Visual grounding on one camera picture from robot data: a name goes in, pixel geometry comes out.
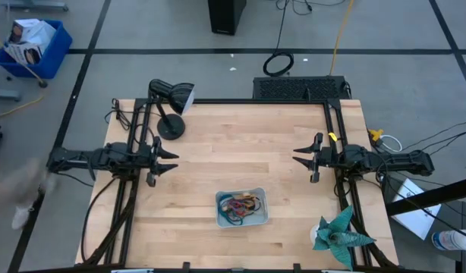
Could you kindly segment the large black rubber band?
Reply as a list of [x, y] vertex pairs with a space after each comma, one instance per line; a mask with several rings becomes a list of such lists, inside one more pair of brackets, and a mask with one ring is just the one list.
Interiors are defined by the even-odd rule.
[[247, 216], [253, 215], [256, 211], [260, 210], [260, 209], [261, 209], [262, 203], [261, 203], [261, 201], [260, 201], [260, 199], [259, 199], [258, 197], [256, 197], [255, 202], [256, 202], [256, 204], [257, 204], [257, 207], [256, 207], [256, 210], [255, 210], [255, 211], [250, 211], [250, 212], [248, 212], [248, 213], [246, 213], [246, 214], [237, 214], [237, 215], [238, 215], [241, 219], [243, 219], [243, 218], [245, 218], [245, 217], [247, 217]]

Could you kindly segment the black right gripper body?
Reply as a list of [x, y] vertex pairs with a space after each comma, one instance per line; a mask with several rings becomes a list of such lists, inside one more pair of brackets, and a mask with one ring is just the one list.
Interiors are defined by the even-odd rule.
[[319, 166], [328, 167], [334, 163], [334, 152], [331, 147], [322, 147], [323, 134], [317, 133], [314, 137], [313, 144], [310, 147], [313, 153], [313, 162], [311, 163], [311, 183], [317, 183], [320, 180]]

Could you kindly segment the person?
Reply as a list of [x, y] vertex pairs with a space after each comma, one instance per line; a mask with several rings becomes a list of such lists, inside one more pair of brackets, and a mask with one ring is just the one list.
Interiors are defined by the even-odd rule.
[[0, 208], [15, 207], [11, 227], [21, 229], [29, 220], [33, 204], [40, 193], [51, 193], [57, 176], [40, 158], [31, 158], [24, 165], [0, 177]]

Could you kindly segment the grey metal stand foot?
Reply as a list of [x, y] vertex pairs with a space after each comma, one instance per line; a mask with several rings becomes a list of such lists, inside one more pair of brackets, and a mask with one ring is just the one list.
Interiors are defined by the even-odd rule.
[[15, 90], [0, 89], [0, 99], [8, 99], [19, 102], [21, 100], [21, 94]]
[[7, 9], [69, 10], [69, 7], [64, 2], [56, 0], [0, 0], [0, 5], [5, 6]]

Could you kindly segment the white printed cardboard box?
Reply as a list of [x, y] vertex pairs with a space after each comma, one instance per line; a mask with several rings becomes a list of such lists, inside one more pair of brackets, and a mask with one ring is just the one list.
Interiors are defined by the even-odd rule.
[[40, 47], [33, 43], [8, 44], [8, 54], [24, 64], [38, 64], [42, 58]]
[[38, 46], [47, 46], [55, 35], [55, 31], [56, 29], [44, 20], [14, 20], [8, 37], [8, 43], [32, 43]]

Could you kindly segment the white plastic bottle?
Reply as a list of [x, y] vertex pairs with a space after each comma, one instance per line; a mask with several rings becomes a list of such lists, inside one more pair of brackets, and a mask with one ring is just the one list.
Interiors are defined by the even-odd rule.
[[431, 235], [433, 245], [440, 250], [466, 251], [466, 230], [440, 231]]

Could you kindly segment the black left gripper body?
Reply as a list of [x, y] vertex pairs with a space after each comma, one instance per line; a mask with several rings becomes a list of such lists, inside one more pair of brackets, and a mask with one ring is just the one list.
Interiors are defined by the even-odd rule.
[[156, 185], [156, 178], [158, 174], [158, 155], [157, 149], [160, 144], [159, 138], [154, 136], [151, 144], [145, 142], [140, 143], [136, 153], [138, 154], [136, 164], [140, 168], [148, 168], [149, 172], [146, 175], [146, 183], [149, 187], [154, 187]]

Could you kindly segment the teal leafed artificial plant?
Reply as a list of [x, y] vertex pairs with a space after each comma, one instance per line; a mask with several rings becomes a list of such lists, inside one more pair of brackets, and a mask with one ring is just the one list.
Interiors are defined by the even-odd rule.
[[334, 258], [350, 271], [353, 270], [353, 264], [348, 248], [365, 246], [376, 241], [366, 235], [348, 231], [352, 216], [353, 208], [348, 206], [331, 222], [321, 217], [316, 243], [313, 246], [313, 250], [330, 250]]

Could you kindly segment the white flat box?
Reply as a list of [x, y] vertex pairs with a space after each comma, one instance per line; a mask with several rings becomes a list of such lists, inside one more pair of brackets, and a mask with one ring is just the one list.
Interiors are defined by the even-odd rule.
[[[398, 188], [392, 201], [396, 202], [423, 192], [424, 190], [417, 186], [412, 180], [406, 178]], [[421, 209], [393, 215], [392, 218], [422, 240], [427, 239], [434, 222], [434, 218]]]

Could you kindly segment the black perforated metal case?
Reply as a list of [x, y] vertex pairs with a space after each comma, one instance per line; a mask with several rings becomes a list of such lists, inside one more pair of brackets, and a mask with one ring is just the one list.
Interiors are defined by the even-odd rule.
[[351, 87], [343, 76], [255, 77], [253, 98], [286, 101], [351, 99]]

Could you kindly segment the thin orange-red rubber band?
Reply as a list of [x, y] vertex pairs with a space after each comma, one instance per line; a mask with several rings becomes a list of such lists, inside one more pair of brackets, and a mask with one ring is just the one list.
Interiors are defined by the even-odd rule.
[[237, 214], [246, 214], [250, 211], [245, 211], [242, 201], [229, 200], [222, 205], [222, 211], [235, 212]]

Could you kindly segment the black desk lamp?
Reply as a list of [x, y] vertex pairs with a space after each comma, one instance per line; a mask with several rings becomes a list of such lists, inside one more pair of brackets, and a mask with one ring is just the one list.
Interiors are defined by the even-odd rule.
[[[181, 117], [194, 102], [193, 83], [177, 83], [175, 85], [160, 79], [153, 79], [149, 83], [150, 97], [157, 99], [156, 107], [159, 110], [160, 119], [157, 131], [165, 140], [176, 140], [185, 132], [185, 122]], [[166, 114], [162, 101], [166, 100], [174, 114]]]

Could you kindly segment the light grey plastic bin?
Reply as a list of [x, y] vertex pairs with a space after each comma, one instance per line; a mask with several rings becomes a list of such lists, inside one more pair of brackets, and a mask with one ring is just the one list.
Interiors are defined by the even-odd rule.
[[[246, 192], [252, 193], [260, 199], [262, 203], [261, 209], [256, 211], [253, 215], [243, 218], [243, 224], [240, 226], [234, 226], [232, 224], [229, 224], [219, 214], [218, 202], [220, 198], [227, 194], [236, 195], [236, 194], [246, 193]], [[239, 227], [246, 227], [246, 226], [261, 225], [261, 224], [266, 224], [269, 220], [269, 211], [268, 211], [268, 203], [267, 203], [267, 198], [266, 198], [266, 191], [261, 187], [254, 188], [252, 190], [219, 191], [216, 193], [215, 198], [216, 198], [216, 223], [220, 228], [239, 228]]]

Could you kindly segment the blue rubber band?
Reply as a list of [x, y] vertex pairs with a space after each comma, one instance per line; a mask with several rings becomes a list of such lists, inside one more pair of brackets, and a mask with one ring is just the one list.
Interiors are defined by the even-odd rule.
[[235, 209], [229, 205], [229, 201], [234, 200], [233, 195], [227, 194], [220, 198], [218, 205], [219, 214], [229, 223], [234, 226], [240, 226], [243, 224], [243, 218], [240, 217]]

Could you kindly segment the black computer tower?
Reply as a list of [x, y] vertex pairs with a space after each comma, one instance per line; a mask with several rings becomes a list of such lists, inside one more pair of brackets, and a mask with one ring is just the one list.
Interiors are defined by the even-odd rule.
[[247, 0], [207, 0], [213, 33], [234, 36]]

